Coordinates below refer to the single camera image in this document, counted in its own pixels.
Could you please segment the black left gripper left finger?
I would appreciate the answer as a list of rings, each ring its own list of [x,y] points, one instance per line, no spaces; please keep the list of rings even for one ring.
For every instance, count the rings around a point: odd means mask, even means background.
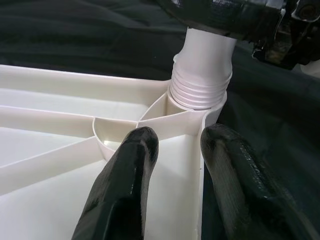
[[[159,139],[152,128],[129,132],[95,179],[72,239],[144,239],[149,183],[158,153]]]

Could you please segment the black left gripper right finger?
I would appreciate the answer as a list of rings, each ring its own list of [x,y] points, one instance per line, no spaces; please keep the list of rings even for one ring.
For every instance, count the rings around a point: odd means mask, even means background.
[[[200,148],[228,239],[319,239],[320,200],[290,188],[240,134],[209,125]]]

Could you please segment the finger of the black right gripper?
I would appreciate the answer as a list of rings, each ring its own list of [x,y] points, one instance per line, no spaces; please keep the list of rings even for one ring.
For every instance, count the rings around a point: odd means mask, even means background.
[[[159,0],[158,4],[189,28],[246,41],[271,37],[282,10],[280,0]]]

